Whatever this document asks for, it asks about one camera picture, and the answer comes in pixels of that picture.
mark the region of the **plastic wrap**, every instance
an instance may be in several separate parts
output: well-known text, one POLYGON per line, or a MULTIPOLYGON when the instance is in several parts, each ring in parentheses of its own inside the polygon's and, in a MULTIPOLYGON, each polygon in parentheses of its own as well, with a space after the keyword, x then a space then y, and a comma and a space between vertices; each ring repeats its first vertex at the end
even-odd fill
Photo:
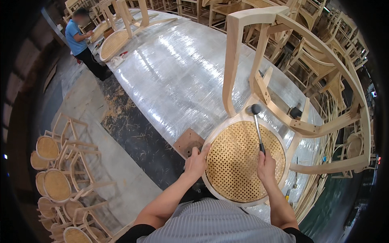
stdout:
MULTIPOLYGON (((159 12, 155 20, 176 17, 159 12)), ((232 94, 236 111, 240 111, 250 94, 248 77, 255 51, 242 44, 237 76, 232 94)), ((152 26, 136 36, 118 53, 128 51, 125 61, 113 70, 117 80, 149 122, 170 144, 188 128, 206 139, 211 131, 227 119, 222 102, 226 35, 186 18, 152 26)), ((305 103, 299 88, 268 60, 263 59, 260 71, 272 66, 269 87, 290 107, 305 103)), ((268 122, 290 145, 294 132, 275 118, 263 105, 259 117, 268 122)), ((322 119, 311 106, 308 122, 321 125, 322 119)), ((311 165, 320 139, 303 139, 298 156, 300 164, 311 165)), ((308 175, 298 174, 297 189, 290 192, 290 202, 297 202, 308 175)), ((283 193, 294 184, 290 171, 283 193)), ((263 204, 246 209, 270 222, 270 208, 263 204)))

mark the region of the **gray striped shirt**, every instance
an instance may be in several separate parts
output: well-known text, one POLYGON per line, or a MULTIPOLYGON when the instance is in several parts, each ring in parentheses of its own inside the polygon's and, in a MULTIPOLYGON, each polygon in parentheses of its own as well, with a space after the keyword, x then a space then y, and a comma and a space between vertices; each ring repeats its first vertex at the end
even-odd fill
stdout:
POLYGON ((295 243, 296 238, 228 201, 205 198, 180 204, 163 227, 137 242, 295 243))

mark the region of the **hand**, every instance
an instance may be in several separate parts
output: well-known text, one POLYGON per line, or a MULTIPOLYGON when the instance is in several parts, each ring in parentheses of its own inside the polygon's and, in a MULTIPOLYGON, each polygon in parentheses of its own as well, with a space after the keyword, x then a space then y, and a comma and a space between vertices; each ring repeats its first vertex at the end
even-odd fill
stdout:
POLYGON ((271 183, 277 184, 275 180, 275 159, 272 158, 270 151, 266 150, 266 155, 262 151, 258 155, 258 178, 266 188, 271 183))
POLYGON ((207 144, 203 147, 200 153, 197 147, 193 147, 192 156, 185 161, 185 172, 183 175, 192 180, 193 183, 202 176, 207 168, 205 157, 207 156, 210 148, 211 145, 207 144))
POLYGON ((93 31, 90 30, 85 35, 86 37, 91 37, 93 35, 93 31))

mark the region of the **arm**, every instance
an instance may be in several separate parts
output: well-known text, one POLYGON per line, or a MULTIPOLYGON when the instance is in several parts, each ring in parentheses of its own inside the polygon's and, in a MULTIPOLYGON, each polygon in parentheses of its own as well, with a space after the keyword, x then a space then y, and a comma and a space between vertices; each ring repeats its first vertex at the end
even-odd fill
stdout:
POLYGON ((281 229, 289 227, 298 229, 294 211, 278 188, 275 179, 275 160, 272 158, 270 151, 266 150, 266 156, 263 152, 259 152, 257 174, 269 195, 272 225, 281 229))
POLYGON ((91 37, 92 35, 93 35, 93 31, 90 30, 90 31, 88 31, 88 33, 83 34, 83 35, 76 33, 75 35, 73 35, 73 38, 77 42, 81 42, 81 41, 85 40, 86 38, 91 37))
POLYGON ((185 172, 176 182, 140 211, 134 226, 148 224, 156 229, 164 226, 186 191, 204 173, 207 166, 205 156, 208 154, 209 148, 210 144, 206 145, 201 153, 196 147, 192 149, 192 156, 185 161, 185 172))

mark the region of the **forearm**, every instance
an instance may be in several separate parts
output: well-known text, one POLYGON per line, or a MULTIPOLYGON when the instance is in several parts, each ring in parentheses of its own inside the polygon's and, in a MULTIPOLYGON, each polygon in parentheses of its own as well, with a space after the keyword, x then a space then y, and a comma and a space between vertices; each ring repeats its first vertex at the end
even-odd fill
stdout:
POLYGON ((134 225, 150 223, 150 220, 152 220, 153 227, 162 227, 171 217, 186 191, 194 183, 195 181, 183 173, 176 182, 166 188, 139 213, 134 225))
POLYGON ((77 42, 81 42, 81 41, 85 40, 85 39, 88 38, 88 37, 86 36, 86 34, 82 34, 82 35, 74 36, 73 38, 74 38, 77 42))
POLYGON ((278 188, 275 178, 274 181, 267 183, 266 186, 264 184, 264 187, 269 195, 271 224, 281 229, 289 227, 298 229, 294 211, 278 188))

